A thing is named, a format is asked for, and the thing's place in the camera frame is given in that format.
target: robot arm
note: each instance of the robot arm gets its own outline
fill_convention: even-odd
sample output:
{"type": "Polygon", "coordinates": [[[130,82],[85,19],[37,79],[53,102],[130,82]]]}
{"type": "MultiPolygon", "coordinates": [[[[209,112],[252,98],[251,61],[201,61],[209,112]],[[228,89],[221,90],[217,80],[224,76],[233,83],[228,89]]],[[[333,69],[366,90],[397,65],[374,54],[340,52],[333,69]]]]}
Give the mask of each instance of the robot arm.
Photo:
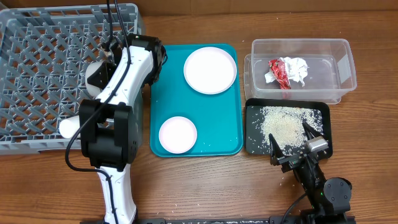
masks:
{"type": "Polygon", "coordinates": [[[303,123],[303,128],[308,141],[305,149],[293,156],[285,156],[272,134],[269,135],[271,164],[281,165],[282,172],[293,171],[313,207],[312,210],[301,211],[300,218],[293,218],[294,221],[299,224],[355,224],[355,220],[345,214],[350,210],[351,183],[339,177],[326,180],[318,164],[331,143],[307,123],[303,123]]]}
{"type": "Polygon", "coordinates": [[[104,60],[89,65],[86,71],[86,86],[95,100],[83,100],[79,116],[63,120],[60,130],[64,137],[72,136],[76,130],[89,121],[80,133],[81,152],[90,159],[90,164],[105,171],[111,177],[113,190],[109,189],[106,177],[98,173],[103,187],[106,205],[105,223],[114,224],[111,196],[118,223],[131,224],[136,217],[136,205],[132,200],[130,166],[139,146],[142,118],[141,89],[159,79],[165,58],[165,49],[156,37],[129,35],[131,64],[127,75],[111,101],[94,119],[90,116],[106,101],[116,89],[127,68],[127,48],[119,50],[118,62],[104,60]],[[114,129],[101,128],[98,123],[113,121],[114,129]]]}

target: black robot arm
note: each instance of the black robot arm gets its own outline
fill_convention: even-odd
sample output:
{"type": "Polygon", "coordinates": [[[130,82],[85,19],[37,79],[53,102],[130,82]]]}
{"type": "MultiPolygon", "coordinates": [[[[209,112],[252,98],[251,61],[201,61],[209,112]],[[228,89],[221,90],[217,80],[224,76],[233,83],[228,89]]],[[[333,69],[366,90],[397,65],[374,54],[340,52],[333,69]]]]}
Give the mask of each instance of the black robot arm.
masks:
{"type": "Polygon", "coordinates": [[[345,212],[350,210],[351,183],[344,178],[326,180],[318,161],[319,154],[324,153],[329,143],[319,132],[307,123],[303,123],[308,141],[300,154],[285,156],[272,134],[271,164],[281,165],[282,172],[293,171],[294,176],[304,188],[313,209],[300,213],[299,224],[346,224],[355,223],[347,218],[345,212]]]}

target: teal tray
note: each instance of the teal tray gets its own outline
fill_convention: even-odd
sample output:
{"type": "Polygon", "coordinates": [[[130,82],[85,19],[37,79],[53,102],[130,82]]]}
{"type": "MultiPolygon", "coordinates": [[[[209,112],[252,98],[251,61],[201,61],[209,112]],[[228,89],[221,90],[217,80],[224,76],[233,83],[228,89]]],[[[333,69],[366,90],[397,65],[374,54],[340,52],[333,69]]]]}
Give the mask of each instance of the teal tray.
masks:
{"type": "Polygon", "coordinates": [[[237,61],[235,49],[228,44],[165,46],[169,59],[162,67],[159,81],[152,85],[150,99],[150,148],[157,156],[225,156],[236,154],[243,147],[239,72],[232,86],[216,95],[199,93],[185,81],[184,63],[202,47],[223,49],[237,61]],[[159,141],[161,125],[174,116],[190,119],[198,131],[195,145],[183,154],[166,151],[159,141]]]}

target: grid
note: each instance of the grid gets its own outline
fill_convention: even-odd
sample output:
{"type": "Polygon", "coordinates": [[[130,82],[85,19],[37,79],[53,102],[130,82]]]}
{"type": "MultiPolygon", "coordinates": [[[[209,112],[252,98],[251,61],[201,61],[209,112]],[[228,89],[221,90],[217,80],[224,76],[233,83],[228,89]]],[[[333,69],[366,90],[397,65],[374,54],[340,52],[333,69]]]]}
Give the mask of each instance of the grid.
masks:
{"type": "MultiPolygon", "coordinates": [[[[115,14],[113,18],[113,35],[121,42],[115,14]]],[[[68,18],[21,24],[9,22],[5,31],[1,27],[0,143],[60,139],[61,120],[77,115],[80,102],[91,99],[85,71],[91,62],[105,58],[100,45],[109,36],[106,14],[100,22],[68,18]]],[[[128,33],[135,31],[134,20],[124,25],[128,33]]]]}

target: plastic container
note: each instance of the plastic container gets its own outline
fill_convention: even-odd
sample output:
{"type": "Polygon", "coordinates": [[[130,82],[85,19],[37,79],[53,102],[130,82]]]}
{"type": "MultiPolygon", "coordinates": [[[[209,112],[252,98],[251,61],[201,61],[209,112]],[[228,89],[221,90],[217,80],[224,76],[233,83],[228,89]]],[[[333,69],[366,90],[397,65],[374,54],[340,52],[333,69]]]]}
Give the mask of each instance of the plastic container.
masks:
{"type": "MultiPolygon", "coordinates": [[[[127,33],[144,34],[137,6],[119,7],[127,33]]],[[[61,137],[59,124],[77,115],[79,103],[91,98],[85,72],[91,62],[104,58],[98,47],[109,36],[106,8],[103,4],[0,12],[0,155],[66,148],[69,139],[61,137]]],[[[121,40],[118,17],[111,15],[113,35],[121,40]]],[[[136,100],[133,110],[141,121],[141,94],[136,100]]],[[[80,148],[76,140],[72,149],[80,148]]]]}
{"type": "Polygon", "coordinates": [[[246,99],[267,98],[322,101],[337,104],[356,88],[356,72],[349,43],[344,39],[261,39],[252,43],[244,67],[246,99]],[[309,68],[305,86],[290,82],[281,90],[277,82],[266,83],[268,61],[279,57],[303,58],[309,68]]]}

